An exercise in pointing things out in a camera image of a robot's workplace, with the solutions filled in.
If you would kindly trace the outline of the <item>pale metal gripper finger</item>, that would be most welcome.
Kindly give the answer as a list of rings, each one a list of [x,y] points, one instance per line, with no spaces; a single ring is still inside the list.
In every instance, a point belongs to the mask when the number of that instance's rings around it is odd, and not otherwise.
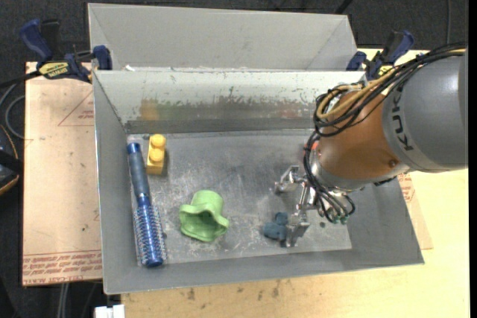
[[[285,225],[286,236],[285,245],[294,247],[297,240],[304,236],[306,230],[310,227],[310,222],[306,212],[294,212],[288,216],[288,222]]]
[[[293,193],[298,192],[303,187],[303,177],[301,176],[300,166],[291,165],[281,175],[278,182],[275,182],[275,193]]]

